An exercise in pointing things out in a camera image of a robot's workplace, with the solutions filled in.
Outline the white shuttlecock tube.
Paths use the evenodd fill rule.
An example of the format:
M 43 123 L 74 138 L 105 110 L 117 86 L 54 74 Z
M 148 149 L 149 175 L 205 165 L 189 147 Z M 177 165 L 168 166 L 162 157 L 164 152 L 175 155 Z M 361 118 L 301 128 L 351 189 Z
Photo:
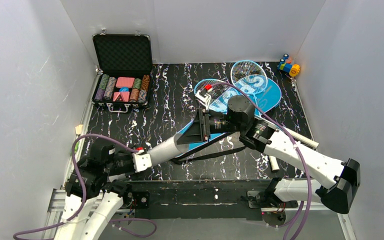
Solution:
M 189 144 L 178 144 L 180 134 L 176 133 L 172 137 L 156 145 L 147 153 L 150 155 L 151 165 L 156 166 L 167 162 L 175 157 L 185 154 L 189 150 Z

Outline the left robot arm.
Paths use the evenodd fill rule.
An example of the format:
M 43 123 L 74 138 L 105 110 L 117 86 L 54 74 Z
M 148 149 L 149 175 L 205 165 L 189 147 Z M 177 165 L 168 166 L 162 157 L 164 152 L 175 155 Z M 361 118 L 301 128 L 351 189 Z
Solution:
M 132 199 L 131 184 L 108 178 L 134 171 L 133 158 L 139 150 L 109 137 L 100 138 L 110 144 L 95 155 L 73 160 L 74 170 L 65 184 L 66 196 L 54 235 L 56 240 L 97 240 L 116 211 Z

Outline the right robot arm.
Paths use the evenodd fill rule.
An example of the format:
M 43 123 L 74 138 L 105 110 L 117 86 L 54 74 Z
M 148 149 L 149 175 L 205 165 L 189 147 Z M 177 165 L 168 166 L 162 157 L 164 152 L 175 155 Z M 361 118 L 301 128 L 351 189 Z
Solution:
M 289 201 L 316 202 L 336 213 L 349 213 L 360 187 L 360 163 L 352 158 L 341 161 L 301 143 L 292 143 L 278 127 L 255 118 L 255 109 L 253 102 L 243 95 L 228 100 L 226 114 L 198 109 L 191 126 L 174 142 L 185 147 L 206 142 L 211 134 L 238 132 L 244 147 L 280 159 L 311 178 L 307 181 L 275 177 L 263 192 L 263 201 L 273 205 Z

